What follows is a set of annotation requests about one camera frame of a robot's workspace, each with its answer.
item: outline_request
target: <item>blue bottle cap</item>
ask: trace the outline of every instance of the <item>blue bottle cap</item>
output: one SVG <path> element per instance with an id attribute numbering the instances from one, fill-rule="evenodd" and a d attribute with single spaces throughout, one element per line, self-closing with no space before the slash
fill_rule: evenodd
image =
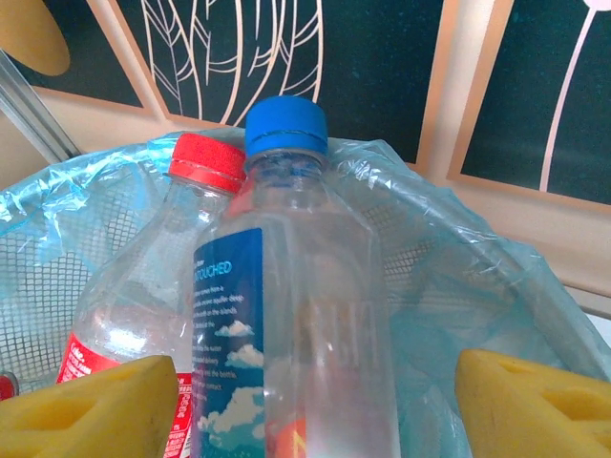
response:
<path id="1" fill-rule="evenodd" d="M 246 117 L 246 155 L 277 148 L 327 154 L 325 112 L 314 102 L 292 95 L 267 98 Z"/>

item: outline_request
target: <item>water bottle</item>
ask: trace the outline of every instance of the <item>water bottle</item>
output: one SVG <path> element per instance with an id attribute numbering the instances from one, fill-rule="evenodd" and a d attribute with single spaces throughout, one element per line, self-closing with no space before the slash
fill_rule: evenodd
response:
<path id="1" fill-rule="evenodd" d="M 183 134 L 168 175 L 172 184 L 151 221 L 87 283 L 57 382 L 150 355 L 169 355 L 179 374 L 179 404 L 164 457 L 188 457 L 191 425 L 193 283 L 185 281 L 197 235 L 241 187 L 244 154 Z"/>
<path id="2" fill-rule="evenodd" d="M 399 457 L 379 240 L 324 180 L 323 111 L 254 106 L 194 254 L 193 456 Z"/>

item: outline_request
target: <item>yellow sponge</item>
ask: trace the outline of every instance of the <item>yellow sponge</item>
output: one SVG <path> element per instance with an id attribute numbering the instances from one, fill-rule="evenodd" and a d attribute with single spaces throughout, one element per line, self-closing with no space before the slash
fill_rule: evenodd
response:
<path id="1" fill-rule="evenodd" d="M 0 457 L 161 457 L 178 393 L 172 359 L 152 356 L 2 401 Z"/>
<path id="2" fill-rule="evenodd" d="M 611 384 L 485 350 L 455 381 L 474 458 L 611 458 Z"/>

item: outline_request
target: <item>trash bin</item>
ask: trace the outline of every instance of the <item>trash bin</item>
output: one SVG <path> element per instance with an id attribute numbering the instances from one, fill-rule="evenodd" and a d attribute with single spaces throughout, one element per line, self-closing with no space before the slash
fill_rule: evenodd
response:
<path id="1" fill-rule="evenodd" d="M 240 129 L 203 134 L 242 147 Z M 155 213 L 178 136 L 55 164 L 0 194 L 0 371 L 21 392 L 54 382 L 85 282 Z M 611 350 L 535 250 L 385 142 L 329 146 L 327 179 L 382 239 L 403 456 L 471 456 L 453 395 L 464 348 L 609 380 Z"/>

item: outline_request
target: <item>cloud graphic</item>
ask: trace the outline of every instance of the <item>cloud graphic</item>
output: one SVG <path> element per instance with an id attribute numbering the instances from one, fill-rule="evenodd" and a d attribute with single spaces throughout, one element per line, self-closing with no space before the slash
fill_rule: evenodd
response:
<path id="1" fill-rule="evenodd" d="M 223 413 L 200 417 L 198 429 L 210 435 L 210 443 L 216 448 L 264 448 L 263 421 L 263 389 L 243 387 L 236 388 Z"/>
<path id="2" fill-rule="evenodd" d="M 238 369 L 263 367 L 263 353 L 252 346 L 252 343 L 247 343 L 238 351 L 229 353 L 225 365 L 237 367 Z"/>
<path id="3" fill-rule="evenodd" d="M 239 320 L 235 320 L 228 327 L 223 326 L 217 332 L 214 333 L 215 336 L 219 337 L 243 337 L 243 336 L 252 336 L 255 333 L 252 332 L 252 327 L 248 324 L 244 324 Z"/>

